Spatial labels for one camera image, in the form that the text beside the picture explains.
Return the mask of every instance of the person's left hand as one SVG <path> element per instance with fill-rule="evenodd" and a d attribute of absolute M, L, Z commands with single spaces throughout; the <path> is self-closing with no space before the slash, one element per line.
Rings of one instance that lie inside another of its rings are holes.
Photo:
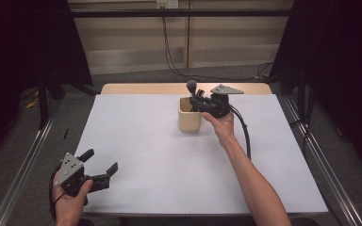
<path fill-rule="evenodd" d="M 90 192 L 93 180 L 88 180 L 81 186 L 76 197 L 63 195 L 64 189 L 61 186 L 53 185 L 53 199 L 56 202 L 57 225 L 78 225 L 84 209 L 84 200 Z"/>

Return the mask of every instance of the beige wall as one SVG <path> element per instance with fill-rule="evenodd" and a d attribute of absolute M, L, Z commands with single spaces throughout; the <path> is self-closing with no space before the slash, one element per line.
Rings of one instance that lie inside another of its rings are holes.
<path fill-rule="evenodd" d="M 156 1 L 149 0 L 69 0 L 69 3 L 71 9 L 156 8 Z M 292 4 L 293 0 L 179 0 L 180 8 L 290 8 Z M 92 73 L 115 73 L 140 65 L 152 69 L 167 67 L 161 18 L 74 20 Z M 204 67 L 273 61 L 287 18 L 166 18 L 166 22 L 177 67 Z M 146 58 L 138 57 L 138 51 L 157 60 L 148 62 Z M 122 55 L 127 62 L 107 60 L 112 57 L 124 59 Z"/>

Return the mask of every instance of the beige cup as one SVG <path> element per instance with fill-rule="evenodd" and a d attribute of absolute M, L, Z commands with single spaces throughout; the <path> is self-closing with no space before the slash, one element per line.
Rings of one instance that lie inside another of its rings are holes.
<path fill-rule="evenodd" d="M 196 132 L 201 128 L 201 113 L 191 112 L 189 97 L 180 98 L 178 103 L 178 127 L 183 132 Z"/>

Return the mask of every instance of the white sheet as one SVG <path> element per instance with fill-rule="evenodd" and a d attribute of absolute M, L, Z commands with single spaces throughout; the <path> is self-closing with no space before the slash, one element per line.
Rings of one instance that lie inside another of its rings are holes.
<path fill-rule="evenodd" d="M 249 210 L 210 123 L 198 133 L 178 129 L 185 95 L 96 97 L 75 156 L 93 148 L 87 175 L 119 170 L 110 188 L 89 194 L 86 212 L 142 215 L 239 215 Z M 252 159 L 289 213 L 327 212 L 311 172 L 274 95 L 231 95 L 248 125 Z M 237 138 L 245 148 L 235 118 Z"/>

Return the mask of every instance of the triangular metal plate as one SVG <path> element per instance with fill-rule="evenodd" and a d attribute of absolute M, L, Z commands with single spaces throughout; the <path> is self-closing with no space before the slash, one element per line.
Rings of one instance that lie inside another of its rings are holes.
<path fill-rule="evenodd" d="M 211 90 L 212 93 L 227 95 L 227 94 L 243 94 L 243 91 L 227 87 L 223 84 L 219 84 L 217 87 Z"/>
<path fill-rule="evenodd" d="M 61 163 L 60 170 L 58 171 L 58 179 L 55 181 L 55 186 L 61 186 L 61 184 L 83 167 L 83 162 L 72 156 L 70 153 L 66 153 L 63 162 Z"/>

